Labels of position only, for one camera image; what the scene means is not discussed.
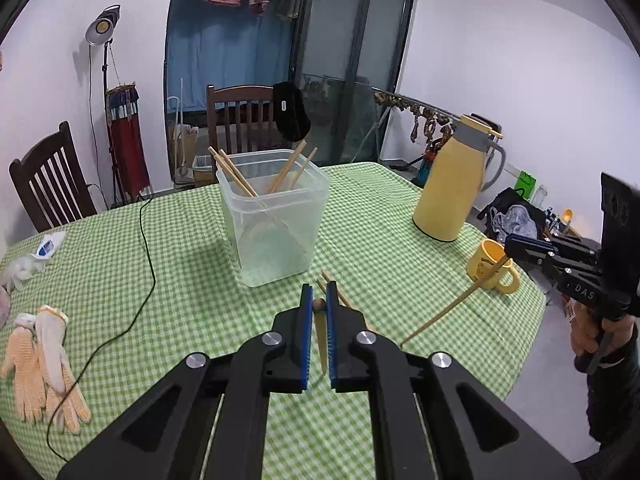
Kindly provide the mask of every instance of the green checkered tablecloth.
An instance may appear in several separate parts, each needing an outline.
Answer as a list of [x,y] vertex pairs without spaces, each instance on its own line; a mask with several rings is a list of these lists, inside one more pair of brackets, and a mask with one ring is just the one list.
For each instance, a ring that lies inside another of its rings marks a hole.
[[[234,352],[270,329],[275,314],[297,306],[302,284],[313,283],[321,269],[334,274],[371,326],[395,341],[470,285],[465,263],[482,239],[480,231],[466,224],[457,241],[436,242],[412,223],[417,187],[373,163],[325,171],[331,176],[330,195],[311,268],[258,288],[240,280],[218,186],[157,198],[145,208],[158,285],[132,331],[89,366],[81,389],[94,418],[80,436],[53,436],[58,452],[72,457],[190,352],[212,357]],[[76,373],[102,341],[129,325],[151,286],[140,206],[67,226],[52,265],[12,294],[10,319],[44,303],[70,317],[65,348]],[[34,251],[41,238],[11,248],[2,266]],[[449,352],[503,399],[545,306],[542,292],[521,274],[516,294],[479,290],[405,349],[425,356]],[[0,332],[0,351],[10,325]],[[367,395],[334,394],[328,378],[321,377],[317,350],[310,374],[305,394],[271,396],[262,477],[373,478]],[[0,416],[36,469],[54,478],[63,463],[47,449],[44,423],[18,420],[11,379],[0,380]]]

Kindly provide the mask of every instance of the red fabric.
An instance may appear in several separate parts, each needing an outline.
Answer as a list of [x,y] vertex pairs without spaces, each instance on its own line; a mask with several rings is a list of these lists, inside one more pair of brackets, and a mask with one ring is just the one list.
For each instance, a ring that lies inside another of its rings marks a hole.
[[111,121],[111,141],[122,187],[130,197],[135,198],[149,186],[138,114],[133,114],[130,119],[124,117]]

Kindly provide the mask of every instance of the orange and white glove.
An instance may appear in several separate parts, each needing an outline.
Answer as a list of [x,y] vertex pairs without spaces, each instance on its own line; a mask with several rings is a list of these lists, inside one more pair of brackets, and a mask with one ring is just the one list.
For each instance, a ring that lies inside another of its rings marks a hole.
[[[56,408],[76,382],[71,372],[69,358],[62,348],[68,318],[58,309],[43,305],[36,315],[38,334],[38,361],[47,387],[47,420],[54,416]],[[80,387],[76,386],[57,411],[53,425],[58,431],[66,427],[73,434],[80,434],[79,420],[91,421],[91,412]]]
[[0,376],[6,377],[14,367],[15,411],[22,421],[40,420],[46,405],[44,383],[33,334],[24,327],[16,328],[9,336]]

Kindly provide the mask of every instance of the yellow thermos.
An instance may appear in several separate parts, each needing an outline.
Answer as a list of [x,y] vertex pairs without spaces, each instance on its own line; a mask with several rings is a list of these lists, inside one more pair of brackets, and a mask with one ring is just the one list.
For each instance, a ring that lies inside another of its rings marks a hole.
[[[458,237],[478,193],[502,173],[504,149],[489,139],[500,136],[489,126],[468,116],[454,121],[456,131],[436,156],[422,195],[415,207],[414,223],[423,233],[441,242]],[[489,148],[502,155],[495,176],[483,185],[484,160]]]

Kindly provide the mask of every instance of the door frame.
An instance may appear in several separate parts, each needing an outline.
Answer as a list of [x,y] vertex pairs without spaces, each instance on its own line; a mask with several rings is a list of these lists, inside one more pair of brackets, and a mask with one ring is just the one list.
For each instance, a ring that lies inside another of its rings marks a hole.
[[[302,62],[305,55],[306,36],[308,33],[309,18],[311,15],[311,5],[313,0],[303,0],[302,12],[296,27],[294,30],[292,55],[289,59],[289,80],[300,86],[300,80],[302,79]],[[389,74],[389,80],[387,88],[381,90],[387,90],[395,92],[398,85],[398,79],[400,77],[400,71],[402,67],[402,58],[404,57],[404,51],[409,38],[409,26],[411,21],[412,12],[414,10],[415,0],[404,0],[404,8],[402,10],[402,17],[400,19],[400,26],[398,29],[398,39],[396,41],[396,49],[391,63],[391,71]],[[367,25],[367,15],[369,11],[370,0],[360,0],[358,6],[358,15],[354,23],[353,39],[351,43],[350,58],[348,61],[345,84],[342,90],[342,97],[338,104],[334,120],[332,121],[334,127],[332,128],[332,150],[331,159],[329,165],[340,164],[340,156],[344,149],[344,143],[346,140],[349,121],[351,118],[351,108],[353,107],[353,95],[356,85],[356,75],[358,72],[358,64],[360,62],[360,54],[362,52],[362,42],[364,40],[365,28]],[[386,126],[388,125],[388,118],[380,126],[380,132],[382,137],[380,139],[379,146],[382,147],[382,143],[386,134]],[[370,160],[377,161],[380,154],[372,153]]]

